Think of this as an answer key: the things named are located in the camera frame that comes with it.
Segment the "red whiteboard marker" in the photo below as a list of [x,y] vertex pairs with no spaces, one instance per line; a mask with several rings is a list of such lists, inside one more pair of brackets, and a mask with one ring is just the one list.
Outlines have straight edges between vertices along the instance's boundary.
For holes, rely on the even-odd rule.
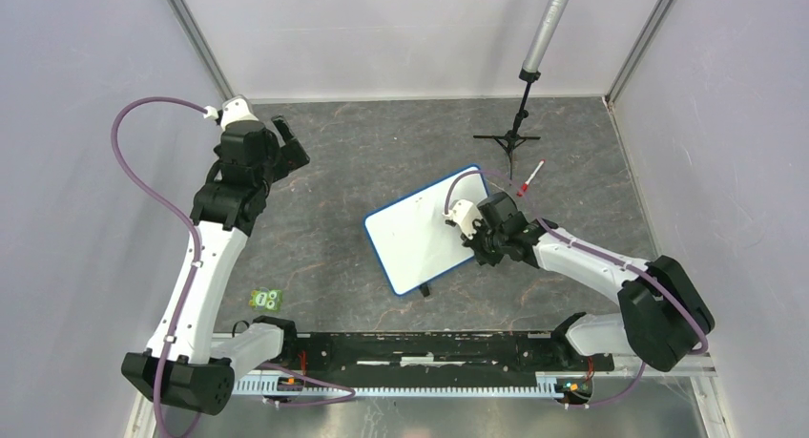
[[517,196],[519,198],[521,198],[521,197],[523,197],[525,195],[525,193],[528,191],[529,187],[531,186],[532,182],[536,179],[537,175],[540,173],[540,171],[542,170],[542,168],[544,167],[545,164],[546,164],[546,161],[544,159],[540,159],[538,161],[537,165],[532,170],[530,175],[526,178],[526,180],[519,187],[519,190],[517,191]]

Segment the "blue framed whiteboard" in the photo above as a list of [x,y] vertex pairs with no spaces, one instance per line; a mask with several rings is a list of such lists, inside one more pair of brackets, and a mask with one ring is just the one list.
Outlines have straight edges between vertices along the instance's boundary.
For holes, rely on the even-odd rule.
[[446,224],[445,204],[489,195],[477,164],[468,165],[369,213],[363,228],[392,292],[403,296],[473,259],[461,231]]

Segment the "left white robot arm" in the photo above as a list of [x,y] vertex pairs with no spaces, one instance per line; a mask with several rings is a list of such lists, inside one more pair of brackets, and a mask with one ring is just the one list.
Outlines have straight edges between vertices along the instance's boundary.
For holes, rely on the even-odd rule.
[[152,402],[217,415],[239,379],[265,362],[292,366],[300,356],[293,322],[259,316],[219,347],[216,315],[231,272],[266,207],[270,187],[308,164],[309,156],[281,115],[267,128],[254,115],[226,121],[218,156],[195,194],[195,229],[179,278],[156,332],[141,352],[127,353],[122,375]]

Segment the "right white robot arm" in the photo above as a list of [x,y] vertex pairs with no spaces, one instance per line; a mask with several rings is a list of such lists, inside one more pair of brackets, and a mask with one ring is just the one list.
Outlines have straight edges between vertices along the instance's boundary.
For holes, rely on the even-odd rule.
[[595,355],[634,355],[668,372],[685,356],[707,351],[716,321],[677,260],[623,256],[583,241],[554,222],[528,219],[505,192],[453,201],[445,218],[479,264],[525,263],[617,304],[615,313],[579,312],[554,329],[550,354],[558,366],[575,369]]

